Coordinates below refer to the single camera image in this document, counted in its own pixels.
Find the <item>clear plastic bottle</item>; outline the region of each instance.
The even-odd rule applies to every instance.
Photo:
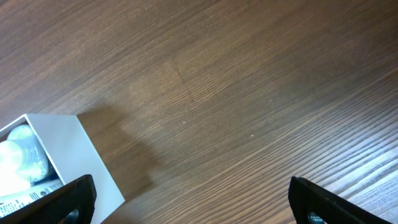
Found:
[[[29,125],[14,128],[7,140],[0,142],[0,151],[0,166],[30,182],[40,181],[53,172],[50,161]]]

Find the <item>wood grain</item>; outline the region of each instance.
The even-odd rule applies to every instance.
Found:
[[[0,1],[0,125],[78,114],[106,223],[293,223],[305,177],[398,223],[398,4]]]

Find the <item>open box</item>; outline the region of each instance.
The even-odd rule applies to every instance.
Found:
[[[21,124],[29,124],[62,184],[93,176],[97,198],[92,223],[101,223],[124,198],[75,115],[24,114],[0,130],[0,140]]]

